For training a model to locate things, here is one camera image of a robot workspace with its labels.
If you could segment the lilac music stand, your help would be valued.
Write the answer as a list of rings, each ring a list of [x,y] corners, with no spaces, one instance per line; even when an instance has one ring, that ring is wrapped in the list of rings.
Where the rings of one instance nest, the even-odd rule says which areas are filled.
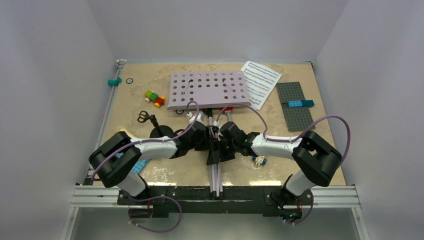
[[[213,110],[226,107],[251,107],[245,76],[242,71],[175,72],[170,77],[167,109],[186,113],[205,114],[204,123],[209,129],[209,142],[218,146],[218,129],[213,126]],[[231,159],[220,159],[220,162]],[[210,191],[213,197],[223,192],[220,162],[210,165]]]

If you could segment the beige toy microphone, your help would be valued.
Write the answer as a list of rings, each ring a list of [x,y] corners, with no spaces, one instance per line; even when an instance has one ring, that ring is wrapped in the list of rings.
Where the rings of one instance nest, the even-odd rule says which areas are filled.
[[[120,130],[119,130],[120,132],[125,132],[130,138],[136,138],[136,136],[135,135],[133,135],[128,129],[126,129],[126,128],[124,128],[124,127],[122,127]]]

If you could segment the sheet music page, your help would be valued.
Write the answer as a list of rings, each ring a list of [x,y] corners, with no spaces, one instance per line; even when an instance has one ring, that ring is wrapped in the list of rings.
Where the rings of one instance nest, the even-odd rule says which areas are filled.
[[[282,74],[263,64],[247,61],[241,68],[251,106],[260,110]]]

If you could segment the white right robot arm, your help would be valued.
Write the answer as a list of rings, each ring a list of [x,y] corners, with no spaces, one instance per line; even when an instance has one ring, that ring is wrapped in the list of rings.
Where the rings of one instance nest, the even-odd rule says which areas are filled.
[[[260,132],[245,133],[234,122],[225,123],[218,132],[223,143],[219,150],[225,155],[270,156],[291,159],[300,170],[289,177],[280,196],[288,204],[294,203],[314,186],[329,186],[343,160],[342,154],[318,133],[308,130],[303,136],[265,136]]]

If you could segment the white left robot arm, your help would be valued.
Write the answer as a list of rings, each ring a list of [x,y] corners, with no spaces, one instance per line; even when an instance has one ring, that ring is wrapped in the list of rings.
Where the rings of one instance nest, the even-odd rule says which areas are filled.
[[[206,130],[203,123],[194,121],[179,135],[158,138],[132,138],[118,131],[88,157],[88,162],[104,187],[118,187],[142,205],[148,201],[149,191],[143,178],[132,171],[138,160],[185,156],[206,139]]]

